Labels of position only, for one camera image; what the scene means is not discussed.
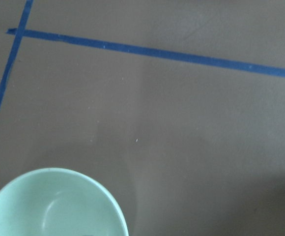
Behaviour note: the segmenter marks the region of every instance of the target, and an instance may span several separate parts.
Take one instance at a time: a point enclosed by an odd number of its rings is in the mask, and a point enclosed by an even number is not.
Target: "blue line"
[[[9,29],[6,33],[15,34],[16,30],[17,29]],[[193,54],[178,53],[178,52],[165,51],[160,49],[145,48],[140,46],[113,43],[113,42],[88,39],[88,38],[73,37],[68,35],[47,33],[35,30],[28,30],[28,29],[25,30],[24,36],[31,38],[45,39],[50,41],[66,42],[70,44],[76,44],[92,48],[100,48],[100,49],[113,50],[124,53],[132,53],[132,54],[138,54],[138,55],[144,55],[156,58],[178,60],[178,61],[185,61],[196,64],[222,67],[233,70],[242,70],[258,74],[285,77],[285,68],[279,68],[273,66],[252,64],[247,62],[226,60],[219,58],[211,58],[211,57],[198,56]]]
[[[15,58],[17,56],[17,52],[18,52],[18,49],[21,43],[21,39],[25,32],[25,28],[26,28],[27,20],[29,18],[32,3],[33,3],[33,0],[26,1],[25,7],[24,7],[24,10],[23,10],[23,13],[21,15],[21,19],[18,25],[18,29],[14,32],[16,36],[14,38],[14,42],[13,42],[13,45],[9,53],[9,57],[8,57],[8,61],[7,61],[4,73],[3,73],[3,77],[0,81],[0,106],[1,106],[1,102],[3,100],[4,93],[6,90],[9,73],[12,69],[13,63],[15,61]]]

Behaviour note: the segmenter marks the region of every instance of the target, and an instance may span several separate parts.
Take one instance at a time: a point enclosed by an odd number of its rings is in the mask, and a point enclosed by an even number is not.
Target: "blue tape strip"
[[[24,7],[24,10],[23,10],[23,13],[21,15],[21,19],[20,19],[20,22],[18,25],[18,29],[14,32],[14,34],[16,36],[14,38],[14,42],[13,42],[13,45],[12,45],[10,53],[9,53],[9,57],[8,57],[8,61],[7,61],[4,73],[3,73],[3,77],[0,81],[0,106],[1,106],[1,102],[3,100],[4,93],[6,90],[6,85],[8,82],[8,76],[9,76],[9,73],[12,69],[15,58],[17,56],[17,52],[18,52],[18,49],[19,49],[19,46],[21,43],[21,39],[23,37],[24,31],[26,28],[26,24],[27,24],[27,20],[28,20],[29,14],[30,14],[32,3],[33,3],[33,0],[27,0],[26,1],[25,7]]]
[[[6,33],[15,34],[16,30],[17,29],[9,29]],[[45,39],[45,40],[50,40],[50,41],[66,42],[70,44],[76,44],[76,45],[100,48],[100,49],[106,49],[106,50],[113,50],[113,51],[124,52],[124,53],[132,53],[132,54],[138,54],[138,55],[144,55],[144,56],[150,56],[150,57],[156,57],[156,58],[178,60],[178,61],[185,61],[185,62],[196,63],[196,64],[222,67],[222,68],[233,69],[233,70],[242,70],[242,71],[253,72],[253,73],[258,73],[258,74],[285,77],[285,68],[279,68],[279,67],[273,67],[273,66],[252,64],[252,63],[219,59],[219,58],[204,57],[204,56],[198,56],[198,55],[193,55],[193,54],[178,53],[178,52],[172,52],[172,51],[145,48],[145,47],[139,47],[139,46],[133,46],[133,45],[127,45],[127,44],[121,44],[121,43],[113,43],[113,42],[94,40],[94,39],[87,39],[87,38],[80,38],[80,37],[72,37],[72,36],[67,36],[67,35],[62,35],[62,34],[47,33],[47,32],[35,31],[35,30],[28,30],[28,29],[25,30],[24,36],[30,37],[30,38]]]

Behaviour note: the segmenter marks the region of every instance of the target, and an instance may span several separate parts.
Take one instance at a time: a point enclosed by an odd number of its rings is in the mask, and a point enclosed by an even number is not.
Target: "bowl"
[[[45,168],[0,191],[0,236],[128,236],[114,197],[81,173]]]

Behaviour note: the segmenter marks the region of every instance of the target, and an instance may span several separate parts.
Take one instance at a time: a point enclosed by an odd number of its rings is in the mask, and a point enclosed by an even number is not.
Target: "plastic bowl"
[[[28,172],[0,191],[0,236],[128,236],[116,200],[78,172]]]

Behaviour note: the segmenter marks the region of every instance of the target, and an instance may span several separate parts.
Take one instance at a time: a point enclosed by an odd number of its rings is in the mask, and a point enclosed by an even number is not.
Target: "blue painter's tape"
[[[9,53],[9,57],[8,57],[8,61],[7,61],[4,73],[3,73],[3,77],[0,81],[0,106],[1,106],[1,102],[3,100],[4,93],[6,90],[6,85],[8,82],[8,76],[9,76],[9,73],[12,69],[15,58],[17,56],[17,52],[18,52],[18,49],[19,49],[19,46],[21,43],[21,39],[23,37],[24,31],[26,28],[26,24],[27,24],[27,20],[29,18],[32,3],[33,3],[33,0],[27,0],[26,1],[25,7],[24,7],[24,10],[23,10],[23,13],[21,15],[20,22],[19,22],[18,29],[14,31],[14,34],[15,34],[14,42],[13,42],[13,45],[12,45],[10,53]]]
[[[17,29],[9,29],[7,33],[15,34],[16,30]],[[247,63],[247,62],[241,62],[241,61],[235,61],[235,60],[226,60],[226,59],[198,56],[198,55],[187,54],[187,53],[178,53],[178,52],[172,52],[172,51],[166,51],[166,50],[160,50],[160,49],[146,48],[146,47],[140,47],[140,46],[121,44],[121,43],[113,43],[113,42],[88,39],[88,38],[73,37],[73,36],[68,36],[68,35],[41,32],[41,31],[28,30],[28,29],[25,30],[24,36],[31,37],[31,38],[45,39],[45,40],[50,40],[50,41],[66,42],[70,44],[76,44],[76,45],[93,47],[93,48],[100,48],[100,49],[105,49],[105,50],[113,50],[113,51],[124,52],[124,53],[138,54],[138,55],[143,55],[143,56],[150,56],[150,57],[177,60],[177,61],[185,61],[185,62],[190,62],[190,63],[222,67],[222,68],[233,69],[233,70],[241,70],[241,71],[247,71],[247,72],[264,74],[264,75],[285,77],[285,68],[259,65],[259,64],[253,64],[253,63]]]

